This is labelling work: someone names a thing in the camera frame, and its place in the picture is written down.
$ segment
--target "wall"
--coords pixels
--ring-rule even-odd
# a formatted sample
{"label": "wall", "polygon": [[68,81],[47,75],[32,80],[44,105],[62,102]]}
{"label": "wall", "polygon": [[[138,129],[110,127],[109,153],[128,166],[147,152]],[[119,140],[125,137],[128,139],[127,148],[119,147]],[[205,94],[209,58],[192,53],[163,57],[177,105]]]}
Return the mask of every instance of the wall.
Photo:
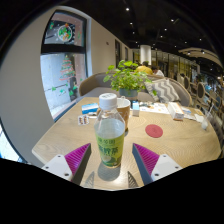
{"label": "wall", "polygon": [[31,150],[54,124],[43,90],[40,49],[47,22],[56,9],[87,18],[89,75],[115,64],[116,37],[89,16],[68,7],[54,7],[43,13],[12,43],[0,70],[0,116],[12,144],[25,160],[38,167],[43,164]]}
{"label": "wall", "polygon": [[[92,74],[107,71],[109,65],[115,65],[115,39],[111,32],[97,23],[94,19],[91,21],[91,55],[92,55]],[[125,58],[124,48],[127,47],[121,43],[121,60]],[[132,50],[128,48],[130,60]]]}
{"label": "wall", "polygon": [[151,46],[148,45],[140,45],[140,63],[143,63],[143,61],[148,61],[149,65],[152,64],[151,59]]}

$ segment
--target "red coaster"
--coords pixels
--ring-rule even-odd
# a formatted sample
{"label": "red coaster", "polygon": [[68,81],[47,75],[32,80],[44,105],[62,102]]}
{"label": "red coaster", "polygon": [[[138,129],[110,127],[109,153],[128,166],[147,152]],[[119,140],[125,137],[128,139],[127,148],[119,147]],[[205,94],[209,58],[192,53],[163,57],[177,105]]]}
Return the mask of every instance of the red coaster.
{"label": "red coaster", "polygon": [[146,126],[145,132],[153,138],[159,138],[163,135],[163,129],[155,124]]}

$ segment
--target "light wood table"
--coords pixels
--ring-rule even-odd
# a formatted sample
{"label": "light wood table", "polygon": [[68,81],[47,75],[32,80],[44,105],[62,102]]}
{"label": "light wood table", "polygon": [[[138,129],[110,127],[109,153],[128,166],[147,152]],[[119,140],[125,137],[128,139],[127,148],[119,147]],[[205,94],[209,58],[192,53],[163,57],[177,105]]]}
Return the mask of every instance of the light wood table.
{"label": "light wood table", "polygon": [[[140,111],[139,117],[129,118],[129,131],[124,140],[121,166],[106,168],[101,162],[96,142],[93,128],[95,119],[89,119],[88,125],[78,125],[77,117],[82,114],[81,106],[89,103],[99,103],[99,99],[83,98],[64,114],[32,149],[33,154],[46,164],[57,154],[66,155],[80,146],[91,143],[92,153],[80,184],[83,187],[119,190],[143,186],[132,154],[133,143],[159,155],[166,153],[183,168],[216,160],[221,152],[218,137],[210,123],[207,130],[203,130],[201,123],[197,121],[174,121],[170,114]],[[192,114],[195,113],[194,108],[189,109]],[[163,135],[160,138],[148,136],[145,127],[149,124],[160,126]]]}

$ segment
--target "paper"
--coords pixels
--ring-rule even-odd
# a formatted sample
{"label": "paper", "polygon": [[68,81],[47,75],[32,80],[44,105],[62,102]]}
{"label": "paper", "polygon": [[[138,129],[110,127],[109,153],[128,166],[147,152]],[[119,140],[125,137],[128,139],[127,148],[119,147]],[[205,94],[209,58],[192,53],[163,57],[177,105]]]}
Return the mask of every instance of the paper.
{"label": "paper", "polygon": [[164,104],[161,104],[161,103],[151,104],[150,107],[145,107],[145,106],[141,107],[140,106],[140,111],[170,114],[169,111],[167,110],[166,106]]}
{"label": "paper", "polygon": [[197,121],[197,122],[202,123],[202,121],[204,120],[204,117],[203,117],[203,116],[200,116],[200,115],[198,115],[198,114],[195,114],[194,116],[196,117],[196,121]]}
{"label": "paper", "polygon": [[184,118],[196,121],[196,118],[194,115],[184,114]]}
{"label": "paper", "polygon": [[191,111],[190,111],[188,108],[186,108],[186,107],[181,107],[181,109],[183,110],[184,113],[189,113],[189,114],[191,114]]}

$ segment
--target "menu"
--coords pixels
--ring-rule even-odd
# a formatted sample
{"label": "menu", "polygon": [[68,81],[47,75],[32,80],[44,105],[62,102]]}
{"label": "menu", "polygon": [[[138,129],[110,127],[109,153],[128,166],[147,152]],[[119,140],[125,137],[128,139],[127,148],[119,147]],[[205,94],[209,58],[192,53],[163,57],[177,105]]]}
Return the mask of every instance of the menu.
{"label": "menu", "polygon": [[153,103],[149,106],[145,106],[144,104],[140,104],[140,111],[153,112],[153,113],[162,113],[162,114],[170,114],[168,109],[164,104],[161,103]]}

